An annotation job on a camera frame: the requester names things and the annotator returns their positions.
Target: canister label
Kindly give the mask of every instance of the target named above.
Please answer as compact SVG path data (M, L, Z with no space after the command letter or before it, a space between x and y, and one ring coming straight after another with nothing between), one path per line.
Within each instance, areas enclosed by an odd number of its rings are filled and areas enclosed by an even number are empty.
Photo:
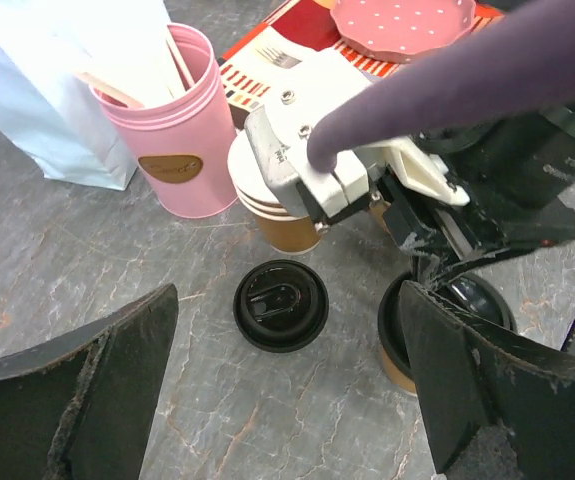
M140 157L138 163L149 175L165 183L185 183L203 169L196 155L152 155Z

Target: black plastic lid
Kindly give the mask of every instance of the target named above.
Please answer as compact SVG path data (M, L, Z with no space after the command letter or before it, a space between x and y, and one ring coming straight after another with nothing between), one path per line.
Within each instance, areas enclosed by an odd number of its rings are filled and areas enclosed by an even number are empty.
M327 289L316 273L293 260L263 263L245 275L234 296L243 336L267 352L288 353L310 344L329 313Z
M403 326L398 317L398 292L406 280L411 280L412 274L405 272L387 288L378 308L378 337L385 353L392 363L408 378L411 376L411 367Z

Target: pink polka dot plate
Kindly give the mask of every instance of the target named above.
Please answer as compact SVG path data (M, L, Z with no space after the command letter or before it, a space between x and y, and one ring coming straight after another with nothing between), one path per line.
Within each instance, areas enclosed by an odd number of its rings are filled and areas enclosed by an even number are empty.
M474 0L336 0L331 16L357 52L408 63L469 33L475 11Z

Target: black cup lid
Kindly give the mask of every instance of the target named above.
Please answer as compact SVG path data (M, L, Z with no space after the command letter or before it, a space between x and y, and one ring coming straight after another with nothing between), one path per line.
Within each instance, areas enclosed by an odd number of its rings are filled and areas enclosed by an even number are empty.
M234 296L234 318L256 347L288 353L310 344L322 331L329 298L322 280L306 265L274 260L254 268Z
M378 309L378 336L385 353L394 365L408 378L412 378L403 326L398 313L398 293L409 272L394 280ZM503 327L516 331L516 322L505 299L488 282L474 273L465 273L442 287L438 294L459 307Z

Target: metal screw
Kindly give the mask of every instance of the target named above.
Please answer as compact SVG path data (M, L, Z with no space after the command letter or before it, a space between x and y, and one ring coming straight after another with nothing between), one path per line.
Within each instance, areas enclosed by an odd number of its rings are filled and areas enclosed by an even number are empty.
M376 204L383 199L383 196L380 194L380 192L374 191L370 193L369 198L371 199L371 203Z
M324 235L329 231L330 227L326 223L317 222L314 224L314 229L318 235Z
M303 125L298 130L298 136L300 138L309 138L309 135L311 135L311 126L310 125Z
M290 103L294 103L294 100L296 100L296 94L293 90L285 90L280 96L280 99L285 105L289 105Z

